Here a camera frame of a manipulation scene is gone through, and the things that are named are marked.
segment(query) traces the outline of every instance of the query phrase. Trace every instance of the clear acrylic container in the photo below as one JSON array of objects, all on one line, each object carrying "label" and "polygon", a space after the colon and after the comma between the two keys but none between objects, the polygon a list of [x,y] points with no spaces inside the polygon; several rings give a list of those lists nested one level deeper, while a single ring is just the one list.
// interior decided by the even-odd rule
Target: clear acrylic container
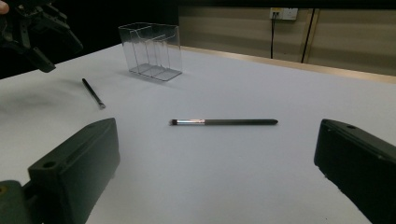
[{"label": "clear acrylic container", "polygon": [[119,32],[130,72],[162,81],[181,74],[177,26],[137,22]]}]

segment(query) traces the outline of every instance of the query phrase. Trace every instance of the white table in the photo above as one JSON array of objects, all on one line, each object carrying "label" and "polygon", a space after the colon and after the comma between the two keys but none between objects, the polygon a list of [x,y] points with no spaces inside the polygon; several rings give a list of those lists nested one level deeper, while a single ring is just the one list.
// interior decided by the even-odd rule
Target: white table
[{"label": "white table", "polygon": [[[318,129],[336,119],[396,145],[394,84],[191,50],[182,61],[183,74],[161,83],[129,74],[115,46],[49,74],[1,80],[0,180],[25,184],[27,168],[73,133],[116,118],[121,164],[87,223],[369,223],[314,165]],[[169,119],[279,123],[172,127]]]}]

